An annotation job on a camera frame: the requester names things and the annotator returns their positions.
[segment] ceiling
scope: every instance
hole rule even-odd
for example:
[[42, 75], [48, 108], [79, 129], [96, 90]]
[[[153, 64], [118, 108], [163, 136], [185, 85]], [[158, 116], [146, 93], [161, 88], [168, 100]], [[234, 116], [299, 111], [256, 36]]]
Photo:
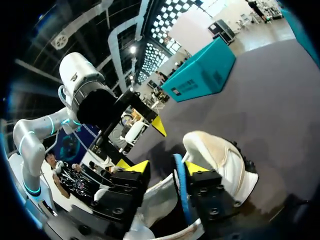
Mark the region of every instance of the ceiling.
[[[179, 43], [165, 39], [166, 32], [197, 1], [57, 0], [39, 15], [16, 56], [3, 119], [7, 136], [12, 138], [17, 120], [39, 118], [64, 107], [57, 94], [62, 84], [59, 65], [69, 53], [87, 58], [116, 96], [131, 86], [131, 75], [141, 84], [178, 50]], [[137, 48], [135, 54], [131, 46]]]

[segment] robot logo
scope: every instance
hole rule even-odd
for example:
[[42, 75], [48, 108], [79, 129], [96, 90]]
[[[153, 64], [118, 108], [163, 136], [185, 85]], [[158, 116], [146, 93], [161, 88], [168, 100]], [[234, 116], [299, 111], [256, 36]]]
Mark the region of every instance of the robot logo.
[[75, 73], [70, 80], [74, 82], [75, 80], [77, 80], [77, 78], [78, 78], [78, 75], [77, 73]]

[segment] robotic arm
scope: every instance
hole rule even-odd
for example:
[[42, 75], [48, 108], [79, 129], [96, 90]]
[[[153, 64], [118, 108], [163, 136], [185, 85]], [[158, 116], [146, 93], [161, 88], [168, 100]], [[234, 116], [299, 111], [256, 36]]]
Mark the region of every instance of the robotic arm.
[[103, 85], [102, 74], [81, 54], [68, 54], [59, 71], [63, 85], [58, 95], [66, 107], [37, 119], [21, 119], [13, 129], [14, 144], [23, 158], [23, 185], [33, 196], [41, 193], [40, 172], [46, 154], [43, 139], [61, 127], [66, 134], [71, 134], [81, 123], [103, 126], [97, 106], [100, 102], [112, 104], [116, 100], [112, 91]]
[[43, 139], [63, 127], [66, 134], [71, 134], [78, 127], [75, 114], [64, 107], [47, 116], [34, 120], [19, 120], [13, 129], [13, 141], [23, 158], [22, 176], [25, 189], [33, 196], [38, 196], [40, 189], [41, 166], [46, 149]]

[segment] teal box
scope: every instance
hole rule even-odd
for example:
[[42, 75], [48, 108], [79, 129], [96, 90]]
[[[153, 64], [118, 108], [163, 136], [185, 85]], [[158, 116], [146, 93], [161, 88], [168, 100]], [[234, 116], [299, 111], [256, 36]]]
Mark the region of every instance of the teal box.
[[217, 94], [235, 61], [228, 45], [218, 37], [180, 66], [162, 89], [177, 102]]
[[314, 62], [317, 64], [318, 68], [320, 68], [320, 59], [313, 46], [313, 43], [311, 42], [310, 38], [308, 37], [308, 34], [304, 29], [304, 26], [297, 19], [297, 17], [293, 15], [290, 11], [283, 9], [282, 14], [286, 21], [289, 23], [298, 43], [300, 43], [301, 46], [309, 53]]

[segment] white sneaker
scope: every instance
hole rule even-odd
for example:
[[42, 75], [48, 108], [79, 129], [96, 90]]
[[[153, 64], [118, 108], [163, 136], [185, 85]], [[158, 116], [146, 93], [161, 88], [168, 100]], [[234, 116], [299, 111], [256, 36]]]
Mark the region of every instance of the white sneaker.
[[206, 169], [214, 169], [221, 176], [221, 184], [235, 201], [242, 204], [253, 191], [258, 174], [252, 161], [247, 161], [237, 145], [203, 131], [193, 131], [183, 137], [187, 151], [183, 161], [193, 162]]

